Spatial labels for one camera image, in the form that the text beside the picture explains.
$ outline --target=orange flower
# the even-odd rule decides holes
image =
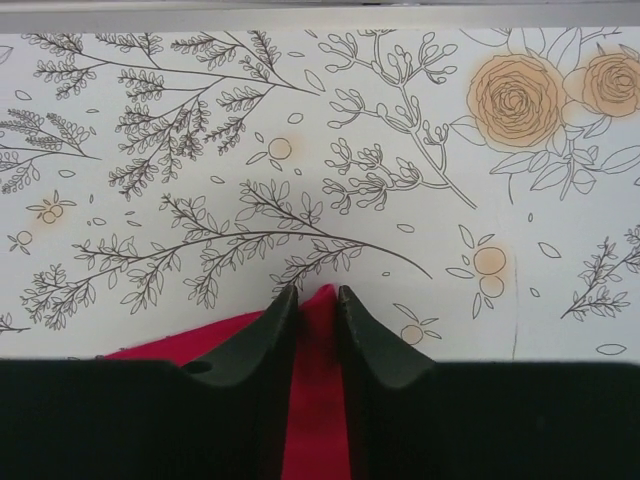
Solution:
[[[624,53],[600,55],[571,72],[564,88],[593,113],[624,117],[640,108],[640,63]]]
[[[487,143],[528,148],[561,126],[562,75],[544,58],[495,56],[471,81],[467,104]]]

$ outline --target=gray metal edge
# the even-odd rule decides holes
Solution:
[[[0,4],[0,33],[640,25],[640,3],[266,7],[185,1]]]

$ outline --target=red cloth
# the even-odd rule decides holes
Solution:
[[[342,374],[333,332],[336,294],[322,287],[300,308],[293,367],[283,480],[349,480]],[[116,359],[163,359],[184,365],[249,325],[248,313],[108,355]]]

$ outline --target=flower petal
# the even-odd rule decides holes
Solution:
[[[571,101],[562,108],[562,119],[574,127],[588,127],[602,120],[602,114],[593,113],[580,102]]]
[[[584,92],[584,80],[587,73],[586,68],[577,68],[573,72],[569,73],[564,79],[562,86],[564,87],[567,95],[574,100],[583,102]]]

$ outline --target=red fabric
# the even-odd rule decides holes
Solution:
[[[300,307],[303,322],[297,334],[283,480],[350,479],[342,374],[333,334],[336,301],[333,287],[326,285]],[[260,313],[216,322],[107,358],[163,359],[184,365],[249,325]]]

